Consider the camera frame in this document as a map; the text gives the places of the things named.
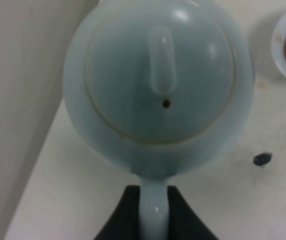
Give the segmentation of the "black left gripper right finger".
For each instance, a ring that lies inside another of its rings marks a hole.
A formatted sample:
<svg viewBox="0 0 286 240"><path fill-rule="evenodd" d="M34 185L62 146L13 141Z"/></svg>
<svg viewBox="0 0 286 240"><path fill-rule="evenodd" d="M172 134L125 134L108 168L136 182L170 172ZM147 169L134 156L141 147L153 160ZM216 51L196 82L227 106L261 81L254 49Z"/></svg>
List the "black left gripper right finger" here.
<svg viewBox="0 0 286 240"><path fill-rule="evenodd" d="M176 186L168 187L170 240L218 240L185 201Z"/></svg>

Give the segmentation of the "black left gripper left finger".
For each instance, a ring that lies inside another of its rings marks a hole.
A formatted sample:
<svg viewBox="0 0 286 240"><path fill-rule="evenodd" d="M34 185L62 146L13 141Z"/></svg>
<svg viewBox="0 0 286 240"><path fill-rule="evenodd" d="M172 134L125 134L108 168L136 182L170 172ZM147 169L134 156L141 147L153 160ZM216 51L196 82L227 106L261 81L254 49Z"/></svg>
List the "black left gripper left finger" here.
<svg viewBox="0 0 286 240"><path fill-rule="evenodd" d="M96 240L138 240L140 187L128 185Z"/></svg>

